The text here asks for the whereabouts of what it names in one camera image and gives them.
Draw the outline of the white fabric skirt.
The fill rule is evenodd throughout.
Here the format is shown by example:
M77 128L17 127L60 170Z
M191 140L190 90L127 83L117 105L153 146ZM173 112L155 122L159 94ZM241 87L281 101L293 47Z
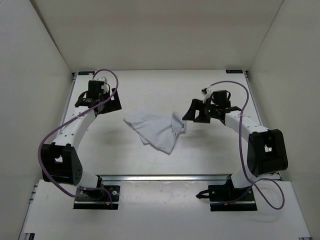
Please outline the white fabric skirt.
M151 112L133 113L123 118L140 136L144 145L170 155L180 134L187 130L187 124L176 113L168 115Z

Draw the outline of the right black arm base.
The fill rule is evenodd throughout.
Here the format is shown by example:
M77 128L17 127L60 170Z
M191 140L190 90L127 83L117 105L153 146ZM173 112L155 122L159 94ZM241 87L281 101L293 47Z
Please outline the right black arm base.
M252 187L235 188L231 179L224 184L208 185L200 191L197 199L209 199L211 212L254 212L257 211Z

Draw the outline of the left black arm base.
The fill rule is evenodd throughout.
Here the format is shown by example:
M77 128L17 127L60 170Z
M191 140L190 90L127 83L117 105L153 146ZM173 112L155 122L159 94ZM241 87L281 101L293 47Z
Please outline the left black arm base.
M75 193L73 209L118 210L121 183L119 181L107 181L103 183L103 187L109 192L109 195L103 190L88 191L84 188L78 188Z

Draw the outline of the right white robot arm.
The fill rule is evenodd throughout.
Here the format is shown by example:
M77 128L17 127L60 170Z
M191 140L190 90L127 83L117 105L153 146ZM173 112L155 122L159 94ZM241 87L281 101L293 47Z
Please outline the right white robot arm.
M236 200L242 195L243 188L267 174L288 168L284 136L280 130L268 129L243 115L239 107L231 105L231 93L227 90L202 92L205 98L193 99L182 119L208 124L211 119L217 119L238 133L240 141L247 142L247 155L241 170L232 174L231 183L224 187L226 198Z

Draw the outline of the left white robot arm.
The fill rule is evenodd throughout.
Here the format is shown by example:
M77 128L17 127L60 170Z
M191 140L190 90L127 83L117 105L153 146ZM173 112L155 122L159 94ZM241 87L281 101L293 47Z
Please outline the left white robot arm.
M40 147L43 178L54 184L68 184L87 189L93 199L104 195L102 178L84 171L78 148L89 126L97 116L121 110L117 88L111 88L105 76L93 78L81 93L71 118L63 125L52 143Z

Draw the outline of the left blue corner label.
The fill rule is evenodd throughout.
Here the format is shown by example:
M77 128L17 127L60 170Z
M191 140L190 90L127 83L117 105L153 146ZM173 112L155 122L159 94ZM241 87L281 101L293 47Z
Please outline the left blue corner label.
M89 75L92 76L95 74L95 72L94 71L79 71L77 74L79 76L89 76Z

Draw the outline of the blue corner label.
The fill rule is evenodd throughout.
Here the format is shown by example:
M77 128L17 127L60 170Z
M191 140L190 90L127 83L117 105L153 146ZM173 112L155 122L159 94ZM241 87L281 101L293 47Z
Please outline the blue corner label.
M79 76L89 76L89 75L92 76L95 74L95 72L94 71L79 71L77 74Z
M227 74L242 74L243 71L241 69L226 69L225 72Z

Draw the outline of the right blue corner label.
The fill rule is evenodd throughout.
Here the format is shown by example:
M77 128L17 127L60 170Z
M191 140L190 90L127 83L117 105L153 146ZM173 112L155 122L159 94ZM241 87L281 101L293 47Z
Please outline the right blue corner label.
M242 74L243 71L241 69L226 69L225 72L227 74Z

